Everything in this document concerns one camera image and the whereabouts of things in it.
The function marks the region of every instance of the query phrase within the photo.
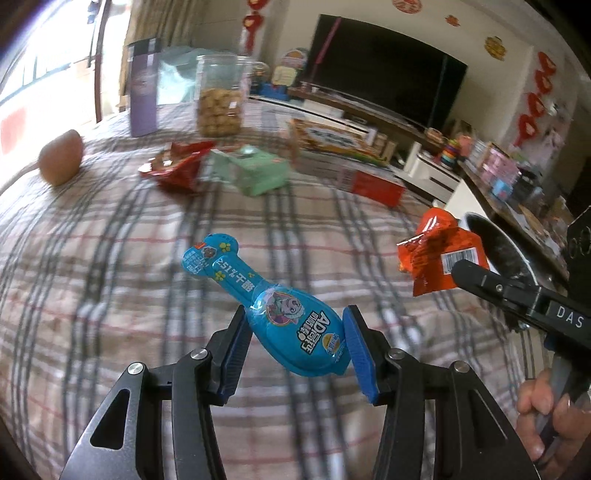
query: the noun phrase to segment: clear plastic jar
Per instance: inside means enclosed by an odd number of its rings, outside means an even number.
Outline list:
[[[197,129],[204,137],[236,135],[242,128],[252,60],[232,54],[197,57]]]

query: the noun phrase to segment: television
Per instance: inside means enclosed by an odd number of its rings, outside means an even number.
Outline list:
[[[441,130],[466,65],[415,38],[350,18],[321,15],[302,81]]]

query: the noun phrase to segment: human hand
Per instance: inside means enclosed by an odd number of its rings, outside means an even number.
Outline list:
[[[552,412],[552,423],[562,442],[541,474],[544,479],[558,478],[591,433],[588,397],[583,408],[577,408],[567,394],[555,405],[550,388],[550,369],[546,369],[535,380],[527,380],[520,386],[517,412],[517,435],[532,461],[544,453],[544,444],[535,431],[536,415]]]

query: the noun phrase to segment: bed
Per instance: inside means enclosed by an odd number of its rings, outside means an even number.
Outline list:
[[[288,154],[301,115],[250,102],[240,140]],[[264,277],[310,291],[338,313],[357,304],[368,325],[423,362],[467,361],[511,420],[523,380],[502,313],[460,290],[412,296],[396,243],[427,206],[406,192],[396,209],[293,173],[243,197],[212,179],[199,194],[165,193],[137,169],[167,141],[195,141],[189,104],[160,107],[160,129],[131,138],[127,113],[85,138],[81,172],[56,189],[38,172],[0,196],[0,415],[43,479],[57,479],[103,397],[134,361],[175,362],[224,328],[237,305],[190,278],[183,252],[211,232],[240,242]],[[253,338],[236,394],[213,410],[229,479],[369,478],[384,409],[368,404],[349,367],[298,377]],[[427,412],[424,478],[433,461]],[[174,478],[170,411],[168,478]]]

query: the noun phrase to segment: red box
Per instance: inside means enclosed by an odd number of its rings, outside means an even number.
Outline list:
[[[396,179],[383,179],[376,175],[352,168],[343,168],[337,186],[346,192],[355,193],[388,207],[396,207],[404,192],[404,186]]]

